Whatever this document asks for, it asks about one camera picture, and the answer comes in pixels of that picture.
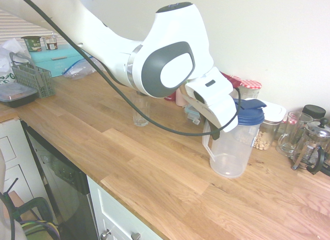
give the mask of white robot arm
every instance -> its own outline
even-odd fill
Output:
[[[235,114],[232,84],[214,67],[202,17],[192,3],[160,8],[144,41],[116,35],[80,0],[32,0],[80,48],[100,60],[119,84],[163,98],[180,88],[184,98],[217,128]],[[22,0],[0,8],[52,29]],[[224,131],[237,125],[237,118]]]

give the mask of dishwasher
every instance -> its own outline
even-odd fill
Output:
[[[25,122],[22,126],[56,218],[69,231],[63,239],[98,240],[86,174]]]

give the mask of wooden countertop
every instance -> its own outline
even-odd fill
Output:
[[[200,137],[134,126],[132,109],[98,74],[54,82],[56,95],[1,106],[0,119],[18,114],[162,238],[330,239],[330,177],[293,171],[273,147],[254,149],[241,177],[221,177]],[[202,131],[163,99],[152,100],[151,117]]]

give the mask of nuts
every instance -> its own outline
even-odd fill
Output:
[[[267,150],[269,148],[269,143],[271,141],[270,134],[266,132],[259,131],[258,135],[256,136],[253,147],[258,150]]]

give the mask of teal box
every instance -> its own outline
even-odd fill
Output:
[[[83,57],[70,45],[59,45],[56,50],[41,52],[30,52],[31,58],[36,66],[49,70],[52,77],[61,76],[67,68]]]

